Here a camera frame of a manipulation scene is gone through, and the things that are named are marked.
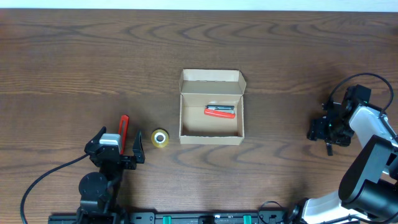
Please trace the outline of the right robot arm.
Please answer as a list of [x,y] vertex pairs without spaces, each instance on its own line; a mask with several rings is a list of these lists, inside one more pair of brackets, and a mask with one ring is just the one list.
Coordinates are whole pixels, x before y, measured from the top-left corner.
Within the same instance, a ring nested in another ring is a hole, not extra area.
[[343,176],[337,191],[306,199],[295,209],[293,223],[397,223],[397,139],[382,109],[369,103],[371,91],[350,86],[341,103],[328,100],[326,114],[312,120],[307,137],[347,147],[357,136],[361,152]]

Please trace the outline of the yellow clear tape roll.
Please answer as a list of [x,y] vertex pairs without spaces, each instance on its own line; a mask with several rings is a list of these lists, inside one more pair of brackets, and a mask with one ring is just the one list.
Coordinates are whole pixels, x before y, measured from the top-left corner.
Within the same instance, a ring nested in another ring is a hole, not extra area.
[[169,135],[163,129],[156,129],[152,133],[151,141],[155,147],[163,148],[169,144]]

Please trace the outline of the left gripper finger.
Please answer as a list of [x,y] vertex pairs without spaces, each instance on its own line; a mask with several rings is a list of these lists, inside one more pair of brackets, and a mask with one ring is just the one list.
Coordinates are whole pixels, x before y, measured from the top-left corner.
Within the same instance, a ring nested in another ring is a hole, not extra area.
[[95,144],[99,144],[100,143],[100,139],[102,137],[102,135],[106,133],[106,127],[103,126],[100,131],[91,139],[88,141],[88,143],[85,146],[85,149],[89,149],[91,146],[95,145]]
[[145,157],[144,150],[143,150],[143,147],[142,147],[142,133],[141,133],[141,131],[138,131],[136,133],[136,137],[135,137],[135,140],[134,140],[132,151],[133,151],[135,157]]

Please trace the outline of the black whiteboard marker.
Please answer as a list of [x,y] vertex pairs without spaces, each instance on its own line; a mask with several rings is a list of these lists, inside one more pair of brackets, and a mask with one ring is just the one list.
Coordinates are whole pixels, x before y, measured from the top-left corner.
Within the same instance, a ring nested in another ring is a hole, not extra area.
[[332,148],[332,144],[331,143],[326,143],[326,150],[327,150],[327,154],[328,156],[333,156],[333,148]]

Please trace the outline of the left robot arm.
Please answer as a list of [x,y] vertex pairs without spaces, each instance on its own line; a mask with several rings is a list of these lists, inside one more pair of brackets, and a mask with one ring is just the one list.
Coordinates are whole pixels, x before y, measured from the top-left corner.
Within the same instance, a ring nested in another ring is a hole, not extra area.
[[78,190],[81,199],[76,215],[77,224],[130,222],[128,212],[117,204],[117,197],[123,172],[135,170],[138,164],[145,161],[140,131],[136,134],[132,151],[133,155],[125,156],[121,135],[108,134],[106,127],[102,127],[86,144],[84,152],[99,171],[86,174],[80,180]]

